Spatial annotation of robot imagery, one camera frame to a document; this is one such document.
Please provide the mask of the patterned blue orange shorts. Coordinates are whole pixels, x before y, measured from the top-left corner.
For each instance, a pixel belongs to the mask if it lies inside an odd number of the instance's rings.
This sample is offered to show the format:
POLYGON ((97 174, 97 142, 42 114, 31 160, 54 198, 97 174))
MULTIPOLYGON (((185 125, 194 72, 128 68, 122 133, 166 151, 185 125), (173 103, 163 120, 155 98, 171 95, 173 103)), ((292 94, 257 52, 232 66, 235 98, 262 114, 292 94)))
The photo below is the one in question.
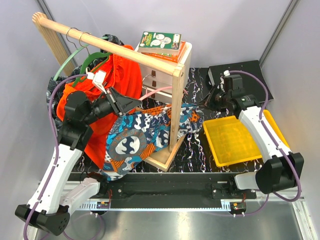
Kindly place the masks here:
POLYGON ((119 117, 106 138, 102 174, 124 177, 153 153, 169 146, 172 107, 162 105, 119 117))

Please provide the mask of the pink hanger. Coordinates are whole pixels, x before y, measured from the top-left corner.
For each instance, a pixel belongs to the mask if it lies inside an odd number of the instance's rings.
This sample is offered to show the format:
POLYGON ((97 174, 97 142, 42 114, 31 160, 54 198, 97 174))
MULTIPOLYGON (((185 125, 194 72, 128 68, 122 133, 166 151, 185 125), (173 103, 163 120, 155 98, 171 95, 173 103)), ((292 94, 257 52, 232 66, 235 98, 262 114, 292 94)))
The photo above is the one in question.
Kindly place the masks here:
POLYGON ((151 95, 153 95, 153 94, 155 94, 155 93, 162 92, 162 91, 164 91, 164 90, 169 90, 169 89, 171 89, 171 88, 172 88, 172 86, 166 86, 166 87, 157 88, 157 89, 155 89, 155 90, 153 90, 153 91, 149 91, 149 92, 145 91, 145 95, 141 96, 141 97, 139 98, 139 100, 142 101, 142 100, 150 97, 151 95))

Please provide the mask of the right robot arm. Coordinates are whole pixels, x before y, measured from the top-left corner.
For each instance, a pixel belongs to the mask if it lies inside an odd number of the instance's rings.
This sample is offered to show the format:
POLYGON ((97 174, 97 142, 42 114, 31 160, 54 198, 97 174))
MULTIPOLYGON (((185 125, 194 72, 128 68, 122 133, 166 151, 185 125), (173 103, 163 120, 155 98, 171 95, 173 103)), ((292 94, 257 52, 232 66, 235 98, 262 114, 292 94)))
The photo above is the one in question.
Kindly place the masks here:
POLYGON ((304 158, 299 152, 291 149, 280 139, 276 131, 265 117, 265 104, 246 91, 242 83, 242 75, 256 80, 263 88, 267 87, 255 75, 242 70, 226 70, 221 82, 214 84, 208 95, 200 102, 200 106, 211 111, 229 111, 243 125, 254 140, 263 166, 257 172, 240 173, 234 181, 227 185, 228 195, 239 198, 245 190, 252 189, 264 194, 279 195, 279 191, 297 187, 296 201, 302 192, 301 173, 304 158))

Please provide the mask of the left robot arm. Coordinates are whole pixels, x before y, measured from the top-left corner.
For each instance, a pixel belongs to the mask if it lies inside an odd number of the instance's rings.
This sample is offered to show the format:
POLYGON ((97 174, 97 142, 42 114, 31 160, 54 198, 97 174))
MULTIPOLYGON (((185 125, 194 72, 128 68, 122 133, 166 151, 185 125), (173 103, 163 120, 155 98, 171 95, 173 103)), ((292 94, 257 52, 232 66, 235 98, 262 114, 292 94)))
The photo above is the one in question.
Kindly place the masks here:
POLYGON ((93 134, 91 124, 109 115, 123 116, 141 105, 140 99, 106 89, 95 101, 83 91, 74 91, 66 98, 62 127, 54 131, 55 149, 49 166, 37 190, 26 204, 20 204, 15 215, 24 221, 23 239, 28 238, 28 227, 59 236, 66 229, 71 215, 90 197, 103 198, 108 193, 105 177, 91 173, 68 194, 64 187, 77 160, 93 134))

